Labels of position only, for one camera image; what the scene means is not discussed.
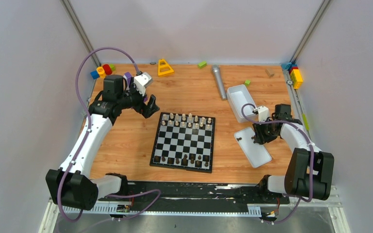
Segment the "black white chessboard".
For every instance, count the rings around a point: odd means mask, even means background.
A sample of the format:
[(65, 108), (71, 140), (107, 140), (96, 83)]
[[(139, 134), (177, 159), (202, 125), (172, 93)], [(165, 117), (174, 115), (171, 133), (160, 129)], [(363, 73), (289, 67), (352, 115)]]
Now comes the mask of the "black white chessboard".
[(150, 166), (212, 172), (216, 118), (161, 112)]

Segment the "silver microphone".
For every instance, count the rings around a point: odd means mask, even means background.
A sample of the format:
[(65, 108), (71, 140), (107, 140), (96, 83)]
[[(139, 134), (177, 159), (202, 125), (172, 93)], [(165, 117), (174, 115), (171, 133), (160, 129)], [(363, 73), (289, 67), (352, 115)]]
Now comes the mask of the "silver microphone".
[(212, 65), (211, 71), (212, 71), (212, 73), (215, 77), (215, 83), (217, 85), (217, 88), (218, 88), (221, 99), (222, 100), (227, 100), (225, 87), (224, 87), (222, 77), (221, 77), (220, 67), (218, 65)]

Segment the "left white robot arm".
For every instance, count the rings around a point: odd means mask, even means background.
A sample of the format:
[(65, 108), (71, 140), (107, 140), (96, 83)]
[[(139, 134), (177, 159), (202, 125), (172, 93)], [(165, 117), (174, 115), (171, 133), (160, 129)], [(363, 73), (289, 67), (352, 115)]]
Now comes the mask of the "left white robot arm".
[(117, 200), (129, 196), (125, 176), (107, 173), (99, 179), (90, 179), (89, 174), (99, 148), (112, 129), (116, 119), (125, 109), (133, 109), (144, 118), (159, 111), (156, 97), (151, 95), (148, 103), (146, 88), (153, 78), (146, 72), (138, 73), (128, 81), (121, 75), (108, 75), (103, 80), (103, 90), (89, 105), (89, 116), (76, 144), (60, 167), (50, 169), (46, 183), (54, 203), (81, 210), (91, 210), (96, 201), (108, 195)]

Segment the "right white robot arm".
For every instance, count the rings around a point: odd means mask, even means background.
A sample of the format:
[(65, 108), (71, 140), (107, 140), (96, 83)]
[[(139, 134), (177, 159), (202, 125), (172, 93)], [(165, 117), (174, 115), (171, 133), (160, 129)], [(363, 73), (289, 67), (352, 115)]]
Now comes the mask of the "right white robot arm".
[(285, 173), (277, 184), (277, 176), (268, 175), (258, 196), (263, 202), (271, 202), (277, 193), (312, 199), (327, 200), (331, 193), (334, 156), (318, 148), (303, 130), (302, 123), (291, 114), (291, 106), (277, 104), (271, 116), (253, 123), (255, 144), (264, 145), (277, 138), (285, 140), (292, 156)]

